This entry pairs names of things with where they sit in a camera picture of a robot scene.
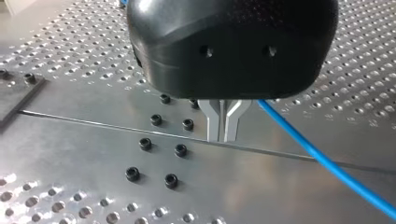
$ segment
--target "blue hose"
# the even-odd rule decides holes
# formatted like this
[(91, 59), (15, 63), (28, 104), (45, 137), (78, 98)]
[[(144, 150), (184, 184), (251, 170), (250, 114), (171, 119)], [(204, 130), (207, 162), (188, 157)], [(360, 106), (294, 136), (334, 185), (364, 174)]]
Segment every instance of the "blue hose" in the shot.
[(337, 164), (331, 161), (316, 147), (314, 147), (306, 138), (304, 138), (295, 128), (293, 128), (282, 116), (280, 116), (271, 106), (264, 100), (259, 100), (259, 106), (273, 118), (279, 126), (281, 126), (298, 144), (300, 144), (306, 152), (315, 158), (322, 166), (328, 169), (333, 175), (338, 177), (344, 184), (357, 192), (367, 202), (387, 214), (393, 220), (396, 220), (396, 209), (379, 195), (367, 189), (358, 180), (347, 174)]

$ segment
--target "drilled hole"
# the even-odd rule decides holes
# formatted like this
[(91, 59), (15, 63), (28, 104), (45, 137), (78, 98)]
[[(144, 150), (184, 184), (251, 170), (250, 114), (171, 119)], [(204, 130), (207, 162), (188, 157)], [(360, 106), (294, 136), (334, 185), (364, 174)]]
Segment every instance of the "drilled hole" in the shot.
[(28, 200), (26, 200), (25, 205), (26, 207), (33, 207), (38, 203), (38, 198), (36, 196), (30, 197)]
[(100, 204), (102, 207), (108, 206), (108, 199), (102, 199), (102, 200), (99, 202), (99, 204)]
[(61, 210), (63, 210), (64, 209), (64, 207), (65, 207), (65, 204), (64, 204), (64, 202), (58, 202), (58, 203), (55, 203), (53, 206), (52, 206), (52, 212), (54, 212), (54, 213), (59, 213)]
[(81, 200), (82, 200), (81, 194), (79, 194), (79, 193), (75, 194), (75, 195), (73, 196), (73, 200), (76, 201), (76, 202), (81, 201)]
[(191, 223), (194, 221), (194, 216), (192, 214), (188, 213), (188, 214), (184, 215), (182, 219), (186, 223)]
[(32, 216), (32, 221), (33, 222), (38, 222), (41, 219), (41, 216), (39, 214), (34, 214)]
[(78, 215), (81, 218), (87, 218), (87, 216), (91, 214), (92, 214), (92, 209), (90, 207), (83, 207), (78, 212)]
[(55, 189), (50, 189), (49, 190), (49, 196), (53, 196), (56, 194), (56, 190)]
[(116, 213), (116, 212), (113, 212), (113, 213), (110, 213), (110, 214), (107, 215), (106, 222), (108, 224), (115, 224), (115, 223), (117, 223), (119, 221), (119, 219), (120, 219), (119, 214)]
[(139, 217), (134, 221), (134, 224), (148, 224), (148, 220), (145, 217)]
[(135, 203), (130, 203), (126, 206), (126, 210), (128, 210), (128, 212), (134, 212), (136, 211), (137, 205)]
[(10, 200), (11, 198), (12, 198), (12, 193), (9, 191), (6, 191), (0, 195), (0, 201), (2, 201), (2, 202), (6, 202), (6, 201)]
[(27, 190), (30, 190), (32, 188), (32, 186), (30, 184), (24, 184), (22, 188), (23, 188), (23, 190), (27, 191)]
[(6, 212), (4, 214), (6, 215), (6, 217), (11, 217), (12, 215), (14, 215), (14, 210), (8, 208), (6, 209)]

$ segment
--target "robot end effector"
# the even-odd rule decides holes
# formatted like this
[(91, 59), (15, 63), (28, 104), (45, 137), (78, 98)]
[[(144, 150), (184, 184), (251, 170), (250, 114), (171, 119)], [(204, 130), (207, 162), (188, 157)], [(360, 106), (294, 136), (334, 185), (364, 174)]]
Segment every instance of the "robot end effector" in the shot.
[(130, 0), (127, 16), (149, 84), (199, 99), (209, 141), (219, 139), (216, 101), (239, 100), (226, 113), (225, 141), (233, 141), (252, 99), (289, 97), (315, 81), (338, 6), (336, 0)]

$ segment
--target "metal plate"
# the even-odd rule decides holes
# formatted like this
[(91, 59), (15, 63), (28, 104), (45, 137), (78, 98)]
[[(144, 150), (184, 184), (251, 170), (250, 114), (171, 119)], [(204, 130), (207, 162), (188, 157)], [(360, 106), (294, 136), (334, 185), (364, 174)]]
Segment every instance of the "metal plate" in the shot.
[[(319, 79), (303, 94), (274, 104), (333, 159), (387, 172), (396, 169), (392, 149), (396, 144), (392, 137), (395, 4), (393, 0), (340, 1), (339, 29)], [(33, 36), (1, 60), (7, 68), (51, 80), (27, 111), (205, 139), (202, 113), (190, 109), (185, 100), (162, 105), (159, 93), (141, 83), (117, 2), (76, 1)], [(161, 128), (149, 123), (156, 113), (166, 120)], [(195, 121), (194, 132), (182, 130), (183, 119)], [(306, 156), (257, 106), (242, 117), (233, 145)]]
[(0, 77), (0, 128), (21, 109), (44, 84), (43, 77), (35, 77), (35, 83), (26, 83), (22, 74), (7, 72)]
[[(148, 137), (150, 151), (138, 146)], [(185, 144), (188, 156), (175, 156)], [(1, 223), (389, 223), (314, 162), (19, 116), (0, 141)], [(125, 170), (137, 167), (136, 184)], [(348, 170), (396, 203), (394, 175)], [(180, 185), (167, 189), (166, 174)], [(129, 212), (128, 204), (135, 210)], [(161, 217), (157, 209), (166, 210)]]

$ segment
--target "perforated metal table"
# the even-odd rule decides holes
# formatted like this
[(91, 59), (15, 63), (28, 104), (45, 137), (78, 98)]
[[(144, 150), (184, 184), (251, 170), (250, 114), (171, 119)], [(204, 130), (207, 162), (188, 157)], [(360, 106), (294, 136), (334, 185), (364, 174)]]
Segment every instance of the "perforated metal table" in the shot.
[[(315, 85), (272, 106), (396, 203), (396, 1), (339, 3)], [(199, 109), (162, 104), (146, 83), (124, 13), (118, 1), (40, 0), (0, 21), (0, 68), (47, 80), (0, 133), (0, 223), (390, 223), (256, 105), (236, 142), (207, 143)], [(153, 114), (163, 125), (151, 125)], [(151, 151), (138, 145), (145, 137)], [(178, 144), (187, 157), (175, 155)], [(129, 167), (138, 182), (125, 177)]]

